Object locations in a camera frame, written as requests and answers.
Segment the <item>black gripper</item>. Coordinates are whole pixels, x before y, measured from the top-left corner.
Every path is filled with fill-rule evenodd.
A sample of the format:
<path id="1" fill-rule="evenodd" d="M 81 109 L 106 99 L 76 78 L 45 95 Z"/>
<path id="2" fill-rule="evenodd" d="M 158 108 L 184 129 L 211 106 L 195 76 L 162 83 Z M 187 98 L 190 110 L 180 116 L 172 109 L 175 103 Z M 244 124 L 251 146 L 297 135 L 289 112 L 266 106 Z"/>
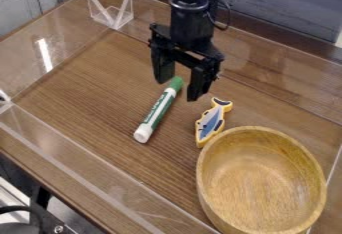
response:
<path id="1" fill-rule="evenodd" d="M 158 23 L 150 25 L 148 43 L 154 77 L 159 84 L 166 83 L 175 75 L 176 62 L 192 68 L 187 100 L 196 101 L 208 92 L 212 82 L 218 79 L 219 61 L 223 60 L 223 55 L 211 42 L 214 29 L 223 30 L 223 27 L 216 24 L 218 1 L 170 0 L 170 6 L 170 25 Z M 210 59 L 203 59 L 199 63 L 188 52 Z"/>

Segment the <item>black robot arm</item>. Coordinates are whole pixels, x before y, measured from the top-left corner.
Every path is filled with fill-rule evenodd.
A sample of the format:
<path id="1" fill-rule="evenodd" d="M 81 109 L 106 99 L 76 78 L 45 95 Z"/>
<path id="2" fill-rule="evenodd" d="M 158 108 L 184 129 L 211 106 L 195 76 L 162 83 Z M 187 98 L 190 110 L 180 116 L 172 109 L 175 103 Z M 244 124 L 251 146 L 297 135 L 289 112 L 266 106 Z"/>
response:
<path id="1" fill-rule="evenodd" d="M 191 69 L 187 100 L 196 101 L 218 78 L 224 55 L 212 44 L 218 0 L 170 0 L 170 25 L 150 24 L 154 76 L 163 84 L 175 63 Z"/>

